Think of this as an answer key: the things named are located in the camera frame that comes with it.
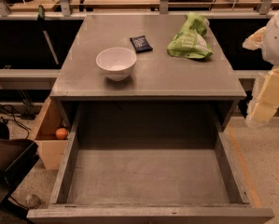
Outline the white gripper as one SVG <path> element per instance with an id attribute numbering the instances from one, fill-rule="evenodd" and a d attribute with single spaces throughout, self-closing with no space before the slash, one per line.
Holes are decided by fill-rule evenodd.
<path id="1" fill-rule="evenodd" d="M 261 45 L 263 59 L 279 65 L 279 9 L 266 27 L 261 27 L 243 42 L 243 47 L 250 50 L 260 49 Z M 261 128 L 269 123 L 278 109 L 279 66 L 274 66 L 267 74 L 256 78 L 245 124 L 250 128 Z"/>

